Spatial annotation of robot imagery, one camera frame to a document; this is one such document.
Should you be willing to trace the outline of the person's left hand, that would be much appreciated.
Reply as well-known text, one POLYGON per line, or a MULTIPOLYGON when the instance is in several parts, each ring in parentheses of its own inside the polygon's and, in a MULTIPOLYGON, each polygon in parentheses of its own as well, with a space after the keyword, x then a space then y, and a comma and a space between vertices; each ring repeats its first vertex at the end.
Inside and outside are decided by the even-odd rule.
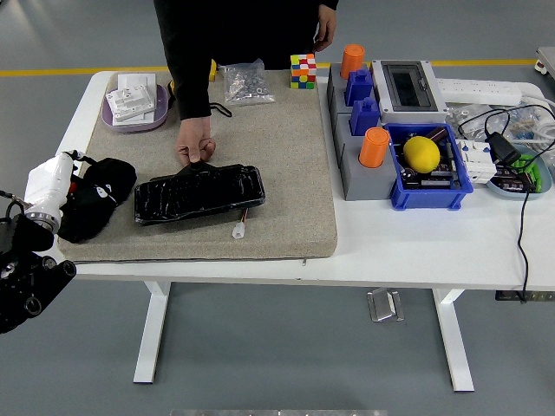
POLYGON ((320 4, 318 6, 318 32, 313 44, 313 52, 322 52, 334 40, 336 32, 336 11, 331 7, 320 4))

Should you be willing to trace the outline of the person's right hand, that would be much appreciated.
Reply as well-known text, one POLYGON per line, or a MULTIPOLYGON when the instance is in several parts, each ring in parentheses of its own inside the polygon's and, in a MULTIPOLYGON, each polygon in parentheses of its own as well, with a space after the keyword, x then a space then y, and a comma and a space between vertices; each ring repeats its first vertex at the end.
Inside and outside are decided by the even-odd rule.
POLYGON ((185 119, 175 143, 175 151, 183 166, 207 162, 215 152, 216 142, 211 134, 211 117, 185 119))

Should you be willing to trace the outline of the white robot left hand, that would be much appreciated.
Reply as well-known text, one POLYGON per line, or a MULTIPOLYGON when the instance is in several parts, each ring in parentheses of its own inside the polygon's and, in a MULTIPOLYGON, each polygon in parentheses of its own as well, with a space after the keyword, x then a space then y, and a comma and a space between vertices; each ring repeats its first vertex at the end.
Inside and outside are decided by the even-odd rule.
POLYGON ((101 161, 76 150, 63 152, 29 172, 24 214, 56 227, 72 214, 111 212, 118 206, 113 187, 98 176, 101 161))

